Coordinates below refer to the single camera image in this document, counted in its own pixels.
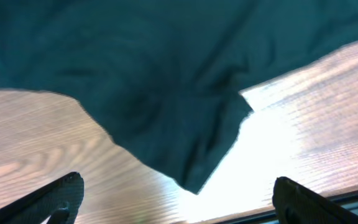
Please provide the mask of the black polo shirt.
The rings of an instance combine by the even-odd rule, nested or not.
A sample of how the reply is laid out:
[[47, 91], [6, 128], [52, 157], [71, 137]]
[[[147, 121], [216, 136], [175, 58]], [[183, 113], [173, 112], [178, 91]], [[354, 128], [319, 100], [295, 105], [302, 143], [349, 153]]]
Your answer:
[[358, 0], [0, 0], [0, 88], [76, 99], [197, 194], [251, 108], [243, 89], [358, 41]]

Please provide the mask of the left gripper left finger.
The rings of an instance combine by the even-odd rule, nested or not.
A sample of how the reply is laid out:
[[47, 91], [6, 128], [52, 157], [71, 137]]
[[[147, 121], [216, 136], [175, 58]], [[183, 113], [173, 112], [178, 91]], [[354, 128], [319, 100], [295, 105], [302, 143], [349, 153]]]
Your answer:
[[0, 208], [0, 224], [74, 224], [84, 198], [84, 180], [70, 172]]

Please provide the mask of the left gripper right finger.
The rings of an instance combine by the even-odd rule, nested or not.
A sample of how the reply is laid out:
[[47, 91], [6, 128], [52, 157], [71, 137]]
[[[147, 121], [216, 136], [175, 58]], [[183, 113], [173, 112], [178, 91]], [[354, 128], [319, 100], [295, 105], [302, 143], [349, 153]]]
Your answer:
[[358, 224], [358, 215], [287, 177], [276, 179], [272, 203], [280, 224]]

